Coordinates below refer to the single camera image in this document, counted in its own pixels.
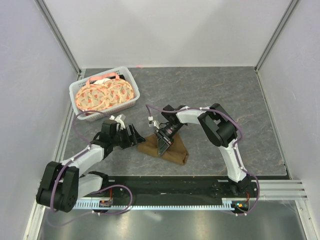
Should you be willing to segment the brown cloth napkin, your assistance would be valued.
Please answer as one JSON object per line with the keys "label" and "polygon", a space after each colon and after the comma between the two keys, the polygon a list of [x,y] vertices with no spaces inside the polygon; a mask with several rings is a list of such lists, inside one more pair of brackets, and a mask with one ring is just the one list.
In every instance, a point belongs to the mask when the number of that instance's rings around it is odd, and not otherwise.
{"label": "brown cloth napkin", "polygon": [[178,133],[173,137],[173,144],[162,156],[158,156],[158,141],[155,134],[147,136],[145,142],[140,143],[137,149],[148,156],[160,158],[181,166],[185,165],[189,158],[189,152]]}

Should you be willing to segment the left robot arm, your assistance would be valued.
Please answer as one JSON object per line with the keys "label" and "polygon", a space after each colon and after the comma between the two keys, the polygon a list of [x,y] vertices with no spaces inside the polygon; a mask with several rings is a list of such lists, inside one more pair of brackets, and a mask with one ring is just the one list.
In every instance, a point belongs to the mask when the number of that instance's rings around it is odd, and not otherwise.
{"label": "left robot arm", "polygon": [[56,211],[70,212],[77,200],[91,193],[106,196],[110,185],[107,175],[92,171],[91,166],[104,160],[115,147],[127,149],[145,142],[133,124],[125,126],[120,120],[107,119],[89,145],[62,162],[49,162],[36,194],[39,205]]}

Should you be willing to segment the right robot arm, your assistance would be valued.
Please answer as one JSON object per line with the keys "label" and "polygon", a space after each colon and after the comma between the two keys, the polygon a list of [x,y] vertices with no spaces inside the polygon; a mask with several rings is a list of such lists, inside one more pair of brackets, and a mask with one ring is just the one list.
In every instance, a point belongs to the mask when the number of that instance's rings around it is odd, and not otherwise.
{"label": "right robot arm", "polygon": [[184,125],[200,125],[208,140],[218,147],[223,157],[227,176],[231,181],[230,193],[235,197],[240,197],[247,191],[250,180],[238,148],[239,127],[221,105],[215,103],[205,108],[193,108],[186,105],[172,108],[171,105],[167,105],[162,109],[161,114],[167,123],[163,127],[158,126],[154,131],[159,157],[173,145],[174,136]]}

